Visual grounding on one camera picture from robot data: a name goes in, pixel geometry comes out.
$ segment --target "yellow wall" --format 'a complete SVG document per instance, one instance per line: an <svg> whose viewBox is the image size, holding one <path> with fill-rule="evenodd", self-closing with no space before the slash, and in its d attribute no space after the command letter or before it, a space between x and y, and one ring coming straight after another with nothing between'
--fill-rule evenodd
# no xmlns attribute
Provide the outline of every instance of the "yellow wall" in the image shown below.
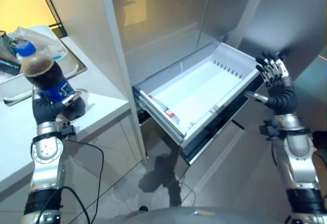
<svg viewBox="0 0 327 224"><path fill-rule="evenodd" d="M0 30L10 32L17 26L53 23L55 20L45 0L0 0Z"/></svg>

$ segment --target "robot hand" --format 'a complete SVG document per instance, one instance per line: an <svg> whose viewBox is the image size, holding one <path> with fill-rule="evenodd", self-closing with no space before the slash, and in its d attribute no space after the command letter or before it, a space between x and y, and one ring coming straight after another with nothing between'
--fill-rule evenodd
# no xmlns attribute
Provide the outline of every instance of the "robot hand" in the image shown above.
<svg viewBox="0 0 327 224"><path fill-rule="evenodd" d="M271 108L275 115L291 114L297 108L297 99L292 79L283 63L276 55L262 53L264 58L256 58L256 68L260 71L269 97L254 92L246 92L245 96L263 103Z"/></svg>
<svg viewBox="0 0 327 224"><path fill-rule="evenodd" d="M74 102L81 95L80 91L69 95L60 102L50 103L46 100L43 94L34 86L32 94L33 115L36 124L40 125L44 122L54 122L56 117L72 102Z"/></svg>

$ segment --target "open drawer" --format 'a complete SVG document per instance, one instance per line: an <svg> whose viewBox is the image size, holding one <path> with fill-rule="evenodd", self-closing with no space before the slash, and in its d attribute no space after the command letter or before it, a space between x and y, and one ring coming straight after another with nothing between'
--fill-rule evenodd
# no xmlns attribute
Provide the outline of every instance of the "open drawer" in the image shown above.
<svg viewBox="0 0 327 224"><path fill-rule="evenodd" d="M246 101L241 92L246 87L257 89L260 84L250 86L257 76L253 57L214 42L135 85L134 96L186 148L213 121L221 121L217 117L238 96ZM232 110L236 112L243 103L232 104ZM232 118L230 111L223 120Z"/></svg>

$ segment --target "bottle label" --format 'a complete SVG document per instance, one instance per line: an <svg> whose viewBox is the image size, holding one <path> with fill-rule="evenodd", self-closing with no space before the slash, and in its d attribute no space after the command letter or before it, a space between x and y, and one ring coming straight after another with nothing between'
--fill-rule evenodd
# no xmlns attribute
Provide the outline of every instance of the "bottle label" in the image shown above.
<svg viewBox="0 0 327 224"><path fill-rule="evenodd" d="M59 102L65 99L68 95L74 93L74 89L68 83L67 79L63 79L58 85L41 89L42 93L52 102Z"/></svg>

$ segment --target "plastic bottle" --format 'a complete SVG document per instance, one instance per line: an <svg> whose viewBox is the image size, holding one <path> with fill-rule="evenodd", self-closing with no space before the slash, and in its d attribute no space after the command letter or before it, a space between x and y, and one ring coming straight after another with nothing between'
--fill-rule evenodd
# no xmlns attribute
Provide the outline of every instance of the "plastic bottle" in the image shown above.
<svg viewBox="0 0 327 224"><path fill-rule="evenodd" d="M61 101L75 92L64 77L58 63L51 57L37 52L32 43L23 41L18 43L15 48L23 57L21 69L25 77L37 86L50 101ZM62 112L62 115L72 120L84 113L85 103L79 97Z"/></svg>

